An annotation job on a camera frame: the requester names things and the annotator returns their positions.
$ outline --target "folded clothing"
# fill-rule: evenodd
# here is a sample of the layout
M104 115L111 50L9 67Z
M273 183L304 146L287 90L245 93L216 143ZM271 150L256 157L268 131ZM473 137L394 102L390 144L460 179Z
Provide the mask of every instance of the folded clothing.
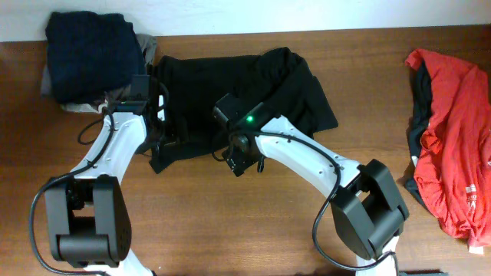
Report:
M170 95L167 120L185 142L160 148L161 167L153 166L157 172L175 160L210 154L228 144L227 137L215 137L221 127L212 117L215 103L227 93L248 104L264 102L309 136L338 126L318 79L305 59L288 48L261 56L192 60L165 56L155 70Z
M140 45L145 65L153 65L153 59L155 58L155 51L157 49L157 40L155 37L148 34L137 34L138 44ZM107 103L124 99L130 94L131 85L116 88L109 91L104 91L103 94L92 99L90 103L63 103L61 109L67 112L75 113L101 113L102 108L107 106ZM51 89L51 75L48 70L48 66L45 65L43 69L43 76L41 79L41 96L52 97L53 91Z
M133 25L123 15L54 12L46 37L51 89L60 104L92 103L146 73Z

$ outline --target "red t-shirt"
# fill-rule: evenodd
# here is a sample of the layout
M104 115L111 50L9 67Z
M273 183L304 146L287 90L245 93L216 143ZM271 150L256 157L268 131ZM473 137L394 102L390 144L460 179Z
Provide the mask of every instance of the red t-shirt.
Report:
M431 77L432 116L414 179L441 228L469 246L491 245L491 108L488 79L475 64L417 49Z

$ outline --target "white wall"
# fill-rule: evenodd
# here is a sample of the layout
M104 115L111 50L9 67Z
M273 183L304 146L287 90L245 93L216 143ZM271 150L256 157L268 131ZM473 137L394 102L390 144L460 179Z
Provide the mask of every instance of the white wall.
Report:
M0 0L0 41L44 40L50 12L78 10L122 13L150 35L491 22L491 0Z

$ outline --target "wood grain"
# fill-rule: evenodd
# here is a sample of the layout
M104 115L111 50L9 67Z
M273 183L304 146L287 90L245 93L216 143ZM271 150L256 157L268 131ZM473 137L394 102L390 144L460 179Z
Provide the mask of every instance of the wood grain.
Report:
M466 242L444 234L435 218L401 186L410 173L406 131L412 111L414 48L450 54L491 72L491 29L484 26L312 31L158 38L157 60L261 54L288 46L320 80L339 128L315 139L341 155L387 164L410 210L397 246L402 271L491 274L491 251L475 256ZM28 208L38 187L67 172L87 152L76 142L95 115L63 112L39 97L45 42L0 44L0 274L49 275L31 252ZM92 130L88 135L97 135ZM314 249L311 224L323 203L306 181L272 160L265 171L236 178L203 156L155 175L135 156L122 190L133 226L132 248L158 275L314 275L333 271ZM36 217L41 252L52 260L44 202ZM331 213L319 239L340 261L354 256L334 231Z

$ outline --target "black clothing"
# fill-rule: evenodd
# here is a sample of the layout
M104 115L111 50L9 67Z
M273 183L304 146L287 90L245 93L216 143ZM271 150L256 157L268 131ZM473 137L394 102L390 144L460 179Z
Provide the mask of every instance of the black clothing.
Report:
M53 97L60 104L91 104L146 73L133 25L123 15L54 12L46 37Z

